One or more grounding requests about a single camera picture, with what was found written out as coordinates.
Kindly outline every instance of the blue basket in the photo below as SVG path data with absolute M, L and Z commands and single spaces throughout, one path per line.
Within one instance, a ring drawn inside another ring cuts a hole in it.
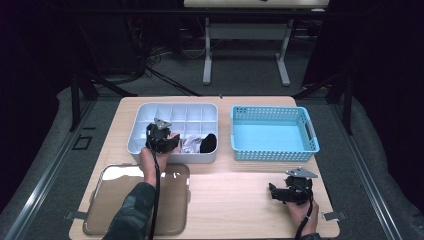
M 235 160 L 307 162 L 319 151 L 303 107 L 233 106 L 231 146 Z

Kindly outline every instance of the metal clip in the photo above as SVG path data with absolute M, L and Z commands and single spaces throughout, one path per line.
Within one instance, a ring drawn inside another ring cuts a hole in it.
M 330 221 L 330 220 L 340 221 L 347 218 L 345 212 L 338 212 L 338 213 L 330 212 L 330 213 L 321 213 L 321 214 L 322 214 L 322 218 L 324 218 L 326 221 Z

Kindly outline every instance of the wooden table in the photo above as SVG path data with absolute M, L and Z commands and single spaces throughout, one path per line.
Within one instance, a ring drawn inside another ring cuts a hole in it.
M 294 106 L 291 97 L 133 97 L 123 98 L 117 109 L 97 164 L 81 200 L 79 211 L 87 212 L 90 196 L 102 170 L 110 164 L 136 164 L 127 142 L 139 106 L 146 102 L 203 102 L 218 107 L 219 145 L 210 164 L 187 164 L 191 200 L 185 230 L 168 239 L 293 238 L 296 232 L 287 207 L 272 200 L 268 183 L 285 187 L 286 170 L 302 166 L 318 175 L 313 192 L 320 212 L 333 209 L 314 157 L 307 163 L 235 161 L 230 143 L 230 109 L 233 105 Z M 75 219 L 71 239 L 96 239 L 85 235 L 83 220 Z M 339 234 L 336 221 L 319 217 L 318 232 L 332 238 Z

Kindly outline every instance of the small item in organizer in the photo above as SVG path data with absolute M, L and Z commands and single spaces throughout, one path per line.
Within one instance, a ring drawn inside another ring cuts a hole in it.
M 199 153 L 202 138 L 197 135 L 191 135 L 187 139 L 182 139 L 181 143 L 181 153 Z
M 210 133 L 204 139 L 191 135 L 187 139 L 181 139 L 181 153 L 211 153 L 216 149 L 216 144 L 215 134 Z

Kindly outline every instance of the black sleeve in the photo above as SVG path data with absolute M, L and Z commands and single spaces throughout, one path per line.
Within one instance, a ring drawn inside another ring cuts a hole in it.
M 137 184 L 125 198 L 103 239 L 144 239 L 155 193 L 152 185 L 145 182 Z
M 300 240 L 321 240 L 321 236 L 318 233 L 311 233 L 301 237 Z

